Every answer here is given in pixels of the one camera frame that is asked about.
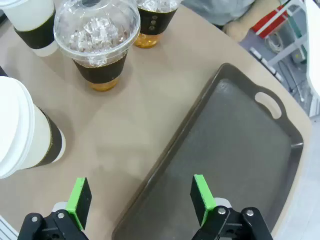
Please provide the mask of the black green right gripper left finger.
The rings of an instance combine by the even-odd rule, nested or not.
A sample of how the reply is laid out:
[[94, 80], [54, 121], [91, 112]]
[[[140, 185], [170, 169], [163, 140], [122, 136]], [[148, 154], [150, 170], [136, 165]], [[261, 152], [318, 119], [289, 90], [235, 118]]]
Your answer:
[[39, 213], [25, 216], [19, 240], [86, 240], [84, 230], [92, 201], [86, 177], [78, 177], [66, 206], [43, 217]]

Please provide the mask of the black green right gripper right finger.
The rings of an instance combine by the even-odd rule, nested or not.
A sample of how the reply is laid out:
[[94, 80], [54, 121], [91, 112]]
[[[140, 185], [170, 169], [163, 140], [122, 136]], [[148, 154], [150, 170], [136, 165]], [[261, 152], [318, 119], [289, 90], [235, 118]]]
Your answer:
[[194, 240], [271, 240], [273, 237], [256, 207], [235, 211], [227, 199], [218, 205], [202, 174], [192, 178], [190, 197], [199, 222]]

